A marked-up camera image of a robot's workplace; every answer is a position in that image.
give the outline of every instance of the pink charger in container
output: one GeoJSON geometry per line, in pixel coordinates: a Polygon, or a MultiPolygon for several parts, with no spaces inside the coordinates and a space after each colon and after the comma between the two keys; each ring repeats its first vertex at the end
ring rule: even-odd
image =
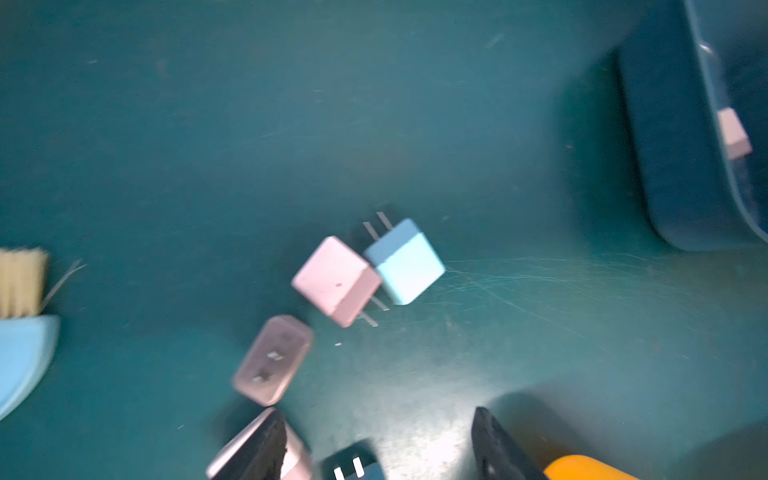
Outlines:
{"type": "Polygon", "coordinates": [[[362,309],[381,283],[371,264],[336,237],[323,240],[291,281],[293,288],[342,327],[365,316],[362,309]]]}

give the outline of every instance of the blue plastic container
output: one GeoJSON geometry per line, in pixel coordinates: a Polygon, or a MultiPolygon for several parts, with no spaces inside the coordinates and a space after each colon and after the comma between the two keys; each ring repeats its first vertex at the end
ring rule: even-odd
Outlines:
{"type": "Polygon", "coordinates": [[[768,242],[760,216],[768,211],[768,171],[760,157],[768,153],[768,55],[762,50],[768,44],[753,45],[766,40],[759,35],[728,35],[726,22],[759,16],[738,6],[730,17],[706,15],[706,27],[718,32],[710,38],[715,45],[707,43],[696,8],[704,5],[659,4],[619,51],[650,219],[682,250],[768,242]],[[734,60],[732,52],[750,49],[750,58],[734,60]],[[717,119],[732,103],[754,149],[738,161],[729,161],[717,119]]]}

